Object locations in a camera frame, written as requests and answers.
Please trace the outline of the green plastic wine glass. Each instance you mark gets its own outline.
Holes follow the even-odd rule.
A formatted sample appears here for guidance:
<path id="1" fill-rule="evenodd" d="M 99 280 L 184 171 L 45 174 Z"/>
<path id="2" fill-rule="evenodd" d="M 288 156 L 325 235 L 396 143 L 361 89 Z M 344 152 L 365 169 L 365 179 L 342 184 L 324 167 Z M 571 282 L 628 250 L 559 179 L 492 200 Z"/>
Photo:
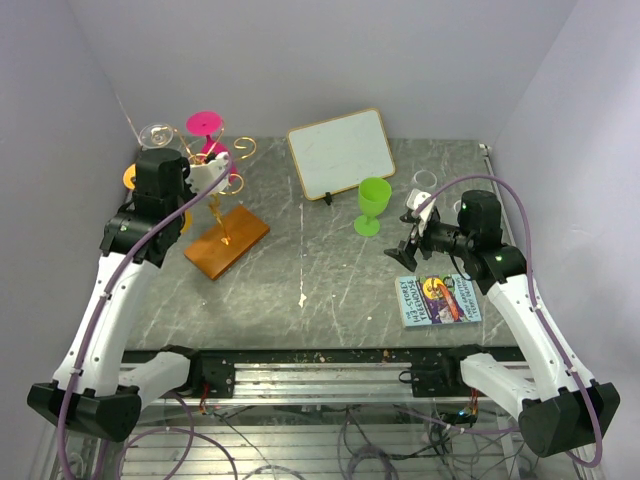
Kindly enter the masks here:
<path id="1" fill-rule="evenodd" d="M 359 235 L 372 237 L 379 232 L 378 216 L 387 208 L 391 195 L 392 187 L 383 178 L 369 177 L 360 183 L 358 206 L 361 215 L 354 221 L 354 229 Z"/>

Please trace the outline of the pink plastic wine glass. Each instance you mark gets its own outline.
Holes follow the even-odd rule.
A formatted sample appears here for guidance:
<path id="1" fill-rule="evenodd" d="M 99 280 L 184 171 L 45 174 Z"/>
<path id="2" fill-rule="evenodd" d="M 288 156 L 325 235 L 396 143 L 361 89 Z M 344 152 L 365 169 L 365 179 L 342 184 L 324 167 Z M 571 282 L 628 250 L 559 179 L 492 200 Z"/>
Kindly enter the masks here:
<path id="1" fill-rule="evenodd" d="M 225 132 L 224 119 L 214 111 L 200 111 L 193 114 L 186 121 L 187 131 L 198 137 L 202 145 L 198 150 L 192 149 L 190 164 L 192 167 L 202 166 L 210 159 L 218 156 L 230 156 L 230 150 L 221 142 Z"/>

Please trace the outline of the orange plastic wine glass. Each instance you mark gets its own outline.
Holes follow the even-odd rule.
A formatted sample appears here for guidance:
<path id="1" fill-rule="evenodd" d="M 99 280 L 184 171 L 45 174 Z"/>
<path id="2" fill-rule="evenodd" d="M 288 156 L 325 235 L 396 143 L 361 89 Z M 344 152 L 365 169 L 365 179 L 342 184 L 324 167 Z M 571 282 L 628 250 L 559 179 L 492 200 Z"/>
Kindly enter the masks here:
<path id="1" fill-rule="evenodd" d="M 134 164 L 131 164 L 123 174 L 123 184 L 128 190 L 131 190 L 131 191 L 134 190 L 135 176 L 136 176 L 136 166 Z M 182 227 L 181 227 L 180 233 L 181 234 L 186 233 L 192 226 L 192 223 L 193 223 L 192 214 L 189 211 L 186 211 L 183 214 Z"/>

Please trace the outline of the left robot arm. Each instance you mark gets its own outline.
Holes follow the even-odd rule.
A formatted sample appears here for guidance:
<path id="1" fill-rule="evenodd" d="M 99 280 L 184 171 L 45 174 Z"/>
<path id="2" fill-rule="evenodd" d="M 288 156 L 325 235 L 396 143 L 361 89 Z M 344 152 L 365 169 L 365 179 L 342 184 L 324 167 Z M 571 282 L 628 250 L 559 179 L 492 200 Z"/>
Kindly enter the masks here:
<path id="1" fill-rule="evenodd" d="M 142 151 L 134 189 L 105 225 L 94 288 L 64 360 L 27 404 L 58 428 L 121 442 L 141 412 L 168 392 L 192 397 L 203 387 L 199 351 L 168 345 L 130 371 L 121 362 L 150 281 L 181 236 L 189 208 L 224 189 L 231 159 L 221 153 L 192 165 L 177 150 Z"/>

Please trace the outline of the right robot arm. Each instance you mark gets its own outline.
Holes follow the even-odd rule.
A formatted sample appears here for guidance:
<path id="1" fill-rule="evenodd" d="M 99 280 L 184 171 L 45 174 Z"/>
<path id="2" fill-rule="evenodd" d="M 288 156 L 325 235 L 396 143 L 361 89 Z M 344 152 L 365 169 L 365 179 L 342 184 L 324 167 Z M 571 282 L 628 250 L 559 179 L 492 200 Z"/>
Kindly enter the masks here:
<path id="1" fill-rule="evenodd" d="M 441 221 L 432 196 L 414 189 L 401 220 L 408 238 L 386 255 L 415 271 L 416 254 L 458 258 L 466 275 L 498 310 L 532 375 L 526 380 L 477 345 L 453 350 L 440 373 L 442 387 L 459 396 L 476 389 L 516 419 L 529 449 L 539 457 L 593 444 L 620 404 L 612 383 L 599 383 L 577 358 L 527 276 L 522 252 L 502 240 L 501 203 L 485 190 L 468 190 L 454 225 Z"/>

